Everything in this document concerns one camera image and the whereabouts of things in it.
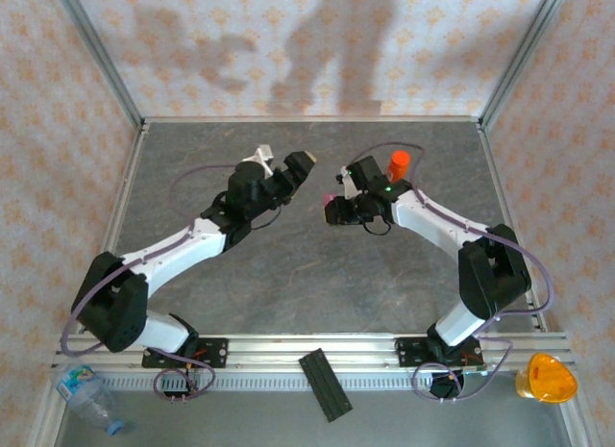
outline gray table surface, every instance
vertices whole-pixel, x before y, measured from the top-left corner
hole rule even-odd
[[[482,382],[468,377],[465,390]],[[496,377],[479,397],[441,406],[406,392],[349,392],[353,410],[327,422],[301,393],[212,392],[170,405],[152,392],[116,393],[127,423],[108,437],[68,410],[56,447],[566,447],[558,406],[522,399]]]
[[[167,201],[170,183],[194,166],[237,163],[270,144],[275,164],[295,150],[318,163],[271,227],[253,232],[215,259],[187,270],[151,299],[201,334],[421,333],[458,299],[455,262],[410,231],[370,236],[329,227],[322,195],[342,192],[335,175],[356,152],[408,140],[428,153],[418,175],[430,198],[488,225],[503,221],[473,123],[154,123],[145,142],[117,242],[117,254],[146,247],[186,223]],[[386,168],[395,148],[374,153]],[[228,170],[186,179],[176,198],[196,216],[226,189]],[[265,222],[263,215],[258,223]],[[517,307],[525,307],[524,300]],[[528,318],[499,331],[526,332]]]

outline patterned wallpaper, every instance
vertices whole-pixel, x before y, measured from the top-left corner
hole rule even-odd
[[[21,446],[134,131],[58,0],[0,9],[0,444]]]
[[[479,115],[540,0],[82,0],[145,116]]]
[[[557,291],[604,446],[615,445],[615,0],[567,0],[490,141]]]

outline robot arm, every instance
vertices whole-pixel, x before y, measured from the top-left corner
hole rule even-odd
[[[528,269],[521,254],[435,215],[419,201],[410,183],[390,183],[373,157],[342,168],[337,180],[344,185],[344,197],[335,197],[325,207],[329,224],[365,225],[380,216],[388,224],[397,224],[424,237],[457,261],[459,302],[428,330],[430,352],[437,361],[446,363],[447,356],[482,324],[530,289]],[[490,229],[433,201],[430,204],[464,221],[466,227],[516,242],[514,232],[504,224]]]
[[[239,163],[227,190],[186,229],[121,257],[109,252],[97,256],[73,310],[111,272],[131,268],[89,300],[78,320],[112,352],[140,344],[192,356],[198,333],[174,314],[147,310],[147,301],[194,264],[234,247],[250,234],[255,218],[287,205],[316,162],[308,152],[294,152],[284,159],[287,169],[282,171],[269,167],[272,159],[269,147],[260,146],[253,157]]]

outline pink object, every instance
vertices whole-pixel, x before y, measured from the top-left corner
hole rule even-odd
[[[337,195],[335,195],[335,194],[325,194],[325,195],[323,195],[323,206],[326,207],[327,204],[329,204],[329,202],[331,200],[333,200],[335,197],[337,197]]]

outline blue cap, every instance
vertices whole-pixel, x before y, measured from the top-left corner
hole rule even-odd
[[[114,420],[110,425],[108,425],[107,434],[116,435],[122,431],[122,428],[124,428],[124,422],[122,420]]]

